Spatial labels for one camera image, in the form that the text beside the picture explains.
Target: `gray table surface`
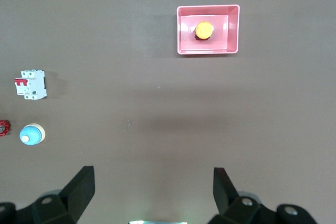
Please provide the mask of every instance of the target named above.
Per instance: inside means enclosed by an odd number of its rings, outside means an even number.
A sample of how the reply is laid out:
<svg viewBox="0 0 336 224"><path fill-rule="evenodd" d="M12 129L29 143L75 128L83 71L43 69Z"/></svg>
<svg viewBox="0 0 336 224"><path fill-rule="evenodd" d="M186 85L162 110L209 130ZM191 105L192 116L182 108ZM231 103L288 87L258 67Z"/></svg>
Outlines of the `gray table surface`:
<svg viewBox="0 0 336 224"><path fill-rule="evenodd" d="M211 4L240 5L238 53L181 57L176 8ZM219 166L272 210L334 223L335 31L335 0L0 0L0 201L24 207L94 165L80 224L202 224ZM29 69L47 98L16 95ZM44 142L20 142L29 123Z"/></svg>

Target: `blue and white round object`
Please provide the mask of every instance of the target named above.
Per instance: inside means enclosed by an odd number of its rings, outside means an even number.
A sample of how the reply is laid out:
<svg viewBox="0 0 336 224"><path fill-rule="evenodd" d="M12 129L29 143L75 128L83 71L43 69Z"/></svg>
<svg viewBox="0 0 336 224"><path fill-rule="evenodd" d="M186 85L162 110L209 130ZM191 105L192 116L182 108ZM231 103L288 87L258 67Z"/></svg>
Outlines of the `blue and white round object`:
<svg viewBox="0 0 336 224"><path fill-rule="evenodd" d="M36 124L32 123L25 126L20 132L20 140L26 145L35 145L44 140L46 133L44 129Z"/></svg>

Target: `white circuit breaker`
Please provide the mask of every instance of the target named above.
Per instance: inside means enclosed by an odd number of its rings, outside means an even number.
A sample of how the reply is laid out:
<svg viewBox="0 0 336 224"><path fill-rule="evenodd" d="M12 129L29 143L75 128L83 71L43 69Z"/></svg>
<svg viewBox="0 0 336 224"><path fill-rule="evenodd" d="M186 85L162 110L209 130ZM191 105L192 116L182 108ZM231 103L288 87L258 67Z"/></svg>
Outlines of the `white circuit breaker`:
<svg viewBox="0 0 336 224"><path fill-rule="evenodd" d="M44 71L21 71L21 78L15 79L16 92L26 100L39 100L47 96L44 84Z"/></svg>

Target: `red knob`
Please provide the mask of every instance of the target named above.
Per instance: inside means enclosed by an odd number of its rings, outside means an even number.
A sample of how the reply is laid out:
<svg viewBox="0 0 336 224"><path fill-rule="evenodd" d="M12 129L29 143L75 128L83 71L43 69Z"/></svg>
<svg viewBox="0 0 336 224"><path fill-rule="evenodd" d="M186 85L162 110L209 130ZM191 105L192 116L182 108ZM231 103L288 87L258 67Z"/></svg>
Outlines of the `red knob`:
<svg viewBox="0 0 336 224"><path fill-rule="evenodd" d="M10 123L6 120L0 120L0 136L5 136L10 130Z"/></svg>

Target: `light blue object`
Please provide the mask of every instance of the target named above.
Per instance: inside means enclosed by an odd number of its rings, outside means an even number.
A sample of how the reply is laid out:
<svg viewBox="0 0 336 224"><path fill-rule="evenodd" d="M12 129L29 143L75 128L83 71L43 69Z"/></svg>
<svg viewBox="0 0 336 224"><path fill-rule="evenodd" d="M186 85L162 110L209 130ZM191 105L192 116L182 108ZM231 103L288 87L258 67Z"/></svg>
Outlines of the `light blue object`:
<svg viewBox="0 0 336 224"><path fill-rule="evenodd" d="M35 145L44 139L41 130L34 125L27 125L20 132L20 140L26 145Z"/></svg>

